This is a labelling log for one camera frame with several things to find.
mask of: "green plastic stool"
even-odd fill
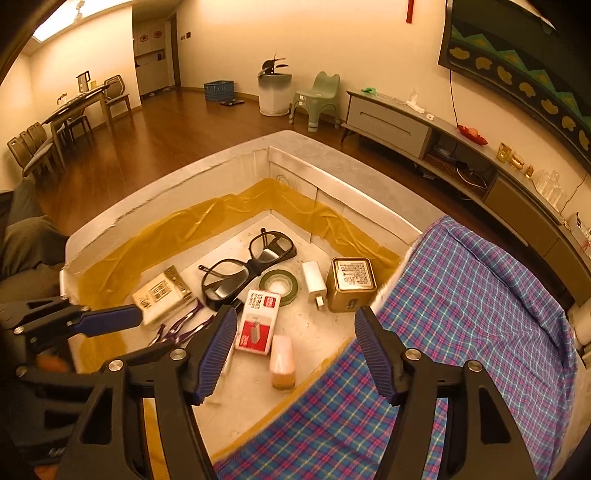
[[[339,82],[338,74],[329,77],[320,72],[310,90],[297,90],[291,103],[290,123],[294,122],[296,108],[308,112],[308,132],[318,131],[318,120],[324,110],[332,110],[335,116],[335,128],[339,127]]]

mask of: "metal screw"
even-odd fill
[[[416,348],[409,348],[406,352],[404,352],[404,355],[409,360],[419,360],[422,357],[421,352],[419,352]]]
[[[27,373],[27,371],[28,371],[28,368],[25,367],[24,365],[17,367],[17,370],[16,370],[17,377],[21,378],[24,374]]]
[[[468,362],[468,368],[473,372],[480,372],[482,370],[482,364],[477,360],[470,360]]]
[[[123,368],[123,360],[113,360],[109,364],[109,370],[111,370],[112,372],[118,372],[122,368]]]
[[[187,352],[183,348],[175,348],[170,352],[170,358],[173,360],[182,360],[187,356]]]

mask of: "eyeglasses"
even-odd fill
[[[251,254],[248,262],[228,258],[212,268],[199,265],[199,269],[206,272],[201,281],[201,290],[206,305],[212,310],[217,311],[222,305],[232,303],[244,287],[267,268],[297,254],[294,242],[287,235],[267,232],[264,228],[261,228],[260,235],[252,239],[248,250]]]

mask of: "dining table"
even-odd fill
[[[78,93],[67,102],[59,105],[57,110],[55,110],[43,122],[43,125],[49,124],[50,126],[53,143],[56,146],[62,167],[65,167],[64,154],[61,149],[61,142],[58,138],[57,131],[63,124],[67,123],[68,119],[76,118],[85,108],[93,105],[96,102],[99,102],[100,108],[103,110],[103,116],[105,117],[107,128],[109,129],[110,133],[113,133],[113,119],[111,117],[111,111],[107,106],[106,90],[108,87],[108,85],[100,85],[96,88],[88,90],[87,92]]]

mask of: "wooden chair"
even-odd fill
[[[107,108],[111,111],[111,107],[119,102],[125,102],[127,110],[131,115],[131,106],[129,105],[129,93],[125,92],[125,83],[121,75],[115,75],[110,79],[105,80],[105,85],[109,87],[105,91],[107,95]]]
[[[88,132],[92,133],[92,127],[90,126],[90,122],[88,117],[84,114],[84,110],[80,112],[80,115],[76,118],[69,118],[67,123],[64,124],[66,128],[66,133],[70,135],[70,138],[73,142],[76,142],[76,137],[74,137],[74,127],[76,125],[82,125],[82,129],[84,130],[84,137],[86,141],[90,144],[90,140],[88,138]]]
[[[35,142],[34,142],[33,138],[31,137],[31,135],[28,132],[26,132],[26,131],[21,132],[20,137],[24,141],[25,145],[27,146],[27,149],[29,150],[29,153],[31,154],[31,158],[37,158],[37,156],[40,156],[41,162],[47,167],[47,169],[51,173],[51,176],[53,177],[53,179],[56,180],[57,177],[56,177],[56,174],[53,170],[53,166],[51,165],[51,149],[53,147],[53,142],[51,144],[47,144],[43,148],[37,148],[35,146]]]
[[[27,128],[27,133],[31,135],[37,150],[42,149],[49,145],[50,148],[50,155],[55,162],[56,165],[61,167],[62,170],[66,169],[66,166],[61,162],[60,156],[57,154],[55,145],[53,144],[53,137],[47,137],[47,132],[41,126],[39,122],[32,124],[29,128]]]
[[[40,176],[41,167],[43,165],[47,167],[51,176],[54,179],[56,178],[53,168],[47,158],[47,152],[51,147],[46,146],[38,150],[35,155],[31,155],[27,144],[20,137],[14,137],[12,140],[8,141],[7,145],[15,160],[22,168],[22,178],[27,177],[30,173]]]

